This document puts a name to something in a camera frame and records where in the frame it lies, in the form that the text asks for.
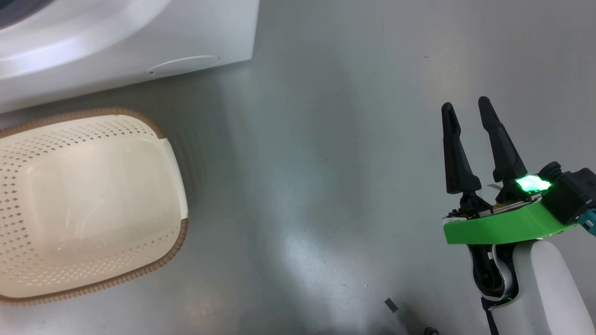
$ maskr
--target laundry basket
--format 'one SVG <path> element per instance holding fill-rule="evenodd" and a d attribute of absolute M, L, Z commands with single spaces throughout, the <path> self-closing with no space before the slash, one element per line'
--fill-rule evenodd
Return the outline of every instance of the laundry basket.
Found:
<path fill-rule="evenodd" d="M 1 130 L 0 302 L 51 302 L 151 272 L 182 246 L 187 216 L 172 147 L 137 112 Z"/>

